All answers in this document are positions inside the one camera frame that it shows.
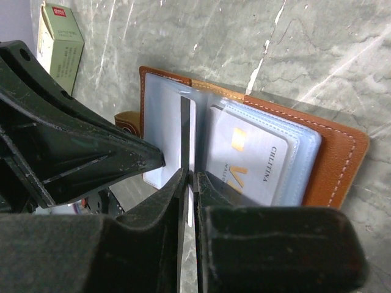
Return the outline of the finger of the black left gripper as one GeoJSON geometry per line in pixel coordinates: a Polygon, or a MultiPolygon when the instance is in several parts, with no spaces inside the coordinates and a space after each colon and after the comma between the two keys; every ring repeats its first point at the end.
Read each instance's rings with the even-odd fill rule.
{"type": "Polygon", "coordinates": [[[68,204],[163,165],[157,147],[70,96],[24,42],[1,43],[1,212],[68,204]]]}

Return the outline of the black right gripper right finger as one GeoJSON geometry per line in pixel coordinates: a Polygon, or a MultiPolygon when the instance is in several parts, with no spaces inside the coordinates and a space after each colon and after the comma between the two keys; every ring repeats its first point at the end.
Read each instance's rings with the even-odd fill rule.
{"type": "Polygon", "coordinates": [[[352,292],[369,265],[349,219],[319,207],[230,204],[194,176],[199,292],[352,292]]]}

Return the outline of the brown leather card holder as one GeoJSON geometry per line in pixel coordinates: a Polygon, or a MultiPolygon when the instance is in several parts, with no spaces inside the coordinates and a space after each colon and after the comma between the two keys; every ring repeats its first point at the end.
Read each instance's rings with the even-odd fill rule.
{"type": "Polygon", "coordinates": [[[145,95],[146,75],[152,74],[165,80],[187,85],[192,89],[216,93],[247,105],[251,109],[263,110],[318,132],[322,136],[322,142],[302,200],[304,206],[340,208],[370,146],[369,136],[358,129],[234,92],[213,83],[146,66],[139,68],[139,74],[141,99],[145,95]]]}

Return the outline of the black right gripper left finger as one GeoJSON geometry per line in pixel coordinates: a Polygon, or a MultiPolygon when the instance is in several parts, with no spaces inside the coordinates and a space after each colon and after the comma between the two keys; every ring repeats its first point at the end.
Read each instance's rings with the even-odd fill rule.
{"type": "Polygon", "coordinates": [[[1,216],[2,292],[178,292],[181,168],[128,212],[1,216]]]}

